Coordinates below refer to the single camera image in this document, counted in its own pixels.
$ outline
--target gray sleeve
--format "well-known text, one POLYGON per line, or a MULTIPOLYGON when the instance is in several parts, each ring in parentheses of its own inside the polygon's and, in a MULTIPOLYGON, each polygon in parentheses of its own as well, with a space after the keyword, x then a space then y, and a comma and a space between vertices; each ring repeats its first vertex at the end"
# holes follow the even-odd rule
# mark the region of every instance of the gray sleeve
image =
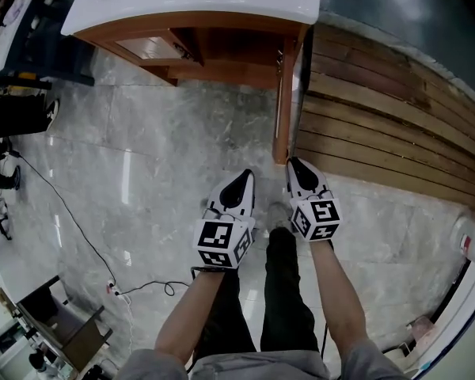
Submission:
POLYGON ((359 342, 345 356, 341 367, 341 378, 343 380, 408 379, 371 340, 359 342))
POLYGON ((115 380, 188 380, 187 371, 173 356, 152 349, 133 351, 115 380))

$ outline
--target shoe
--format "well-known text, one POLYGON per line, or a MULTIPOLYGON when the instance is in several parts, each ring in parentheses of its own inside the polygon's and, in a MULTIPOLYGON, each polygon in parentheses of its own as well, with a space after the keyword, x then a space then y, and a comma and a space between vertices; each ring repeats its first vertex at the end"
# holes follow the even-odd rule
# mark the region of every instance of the shoe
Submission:
POLYGON ((55 122, 59 107, 59 99, 54 100, 51 104, 49 104, 49 107, 47 107, 47 119, 49 120, 49 124, 47 125, 46 131, 48 131, 49 128, 51 128, 51 125, 55 122))
POLYGON ((12 178, 14 179, 14 189, 18 190, 20 183, 21 183, 21 169, 19 166, 16 166, 16 169, 14 170, 14 173, 12 175, 12 178))
POLYGON ((269 232, 273 231, 275 228, 287 228, 290 230, 291 227, 291 209, 285 204, 277 202, 272 203, 268 209, 268 219, 266 222, 266 228, 269 232))

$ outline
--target white bottle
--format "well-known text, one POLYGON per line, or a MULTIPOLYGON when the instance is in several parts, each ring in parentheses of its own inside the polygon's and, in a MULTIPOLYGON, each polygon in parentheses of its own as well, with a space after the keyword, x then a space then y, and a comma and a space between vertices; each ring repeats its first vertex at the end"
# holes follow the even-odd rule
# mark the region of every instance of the white bottle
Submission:
POLYGON ((475 221, 467 215, 459 217, 452 228, 450 242, 465 257, 475 262, 475 221))

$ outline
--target table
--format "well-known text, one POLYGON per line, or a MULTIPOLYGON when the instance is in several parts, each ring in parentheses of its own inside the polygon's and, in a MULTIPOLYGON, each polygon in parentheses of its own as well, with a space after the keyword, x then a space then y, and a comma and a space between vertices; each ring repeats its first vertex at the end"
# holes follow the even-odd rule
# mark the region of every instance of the table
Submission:
POLYGON ((21 320, 35 328, 56 355, 78 371, 84 369, 112 335, 111 329, 102 335, 96 324, 104 311, 103 306, 90 314, 75 309, 68 302, 59 277, 31 269, 3 237, 0 237, 0 287, 21 312, 21 320), (56 313, 46 321, 38 321, 35 307, 40 305, 41 309, 49 309, 48 302, 38 304, 38 300, 46 299, 47 289, 56 313))
POLYGON ((38 78, 53 77, 71 82, 93 86, 94 79, 81 73, 83 63, 92 53, 92 48, 76 39, 68 40, 59 33, 65 19, 62 9, 46 6, 37 0, 23 0, 23 6, 12 23, 0 29, 0 86, 24 86, 37 89, 50 89, 50 82, 28 80, 11 76, 13 72, 29 72, 38 78), (46 49, 44 57, 30 60, 25 57, 25 44, 35 32, 31 24, 35 17, 47 19, 52 23, 48 32, 38 32, 46 49), (60 68, 60 49, 62 43, 74 46, 71 67, 60 68))

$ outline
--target black and white marker cube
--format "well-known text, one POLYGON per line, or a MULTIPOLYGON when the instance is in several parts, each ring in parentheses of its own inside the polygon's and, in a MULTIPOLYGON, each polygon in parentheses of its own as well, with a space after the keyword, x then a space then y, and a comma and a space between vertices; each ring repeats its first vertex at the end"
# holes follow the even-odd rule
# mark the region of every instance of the black and white marker cube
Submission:
POLYGON ((331 239, 341 224, 338 199, 291 199, 292 223, 307 241, 331 239))
POLYGON ((196 221, 193 247, 205 265, 219 268, 238 268, 252 244, 255 220, 222 221, 199 219, 196 221))

